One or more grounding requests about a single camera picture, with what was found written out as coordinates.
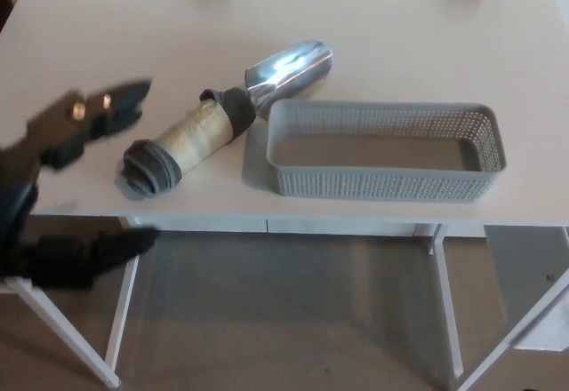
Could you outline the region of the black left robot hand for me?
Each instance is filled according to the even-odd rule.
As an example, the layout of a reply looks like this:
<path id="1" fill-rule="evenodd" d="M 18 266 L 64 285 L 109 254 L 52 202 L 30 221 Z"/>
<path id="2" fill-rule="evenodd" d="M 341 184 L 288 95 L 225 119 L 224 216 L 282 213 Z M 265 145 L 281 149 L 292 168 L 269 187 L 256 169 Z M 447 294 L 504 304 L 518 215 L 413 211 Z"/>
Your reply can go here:
<path id="1" fill-rule="evenodd" d="M 137 123 L 151 80 L 142 77 L 88 96 L 70 90 L 27 122 L 22 138 L 1 149 L 1 277 L 22 278 L 40 288 L 88 290 L 95 279 L 146 253 L 155 227 L 100 233 L 89 242 L 74 235 L 21 235 L 38 198 L 44 168 L 62 170 L 96 140 Z"/>

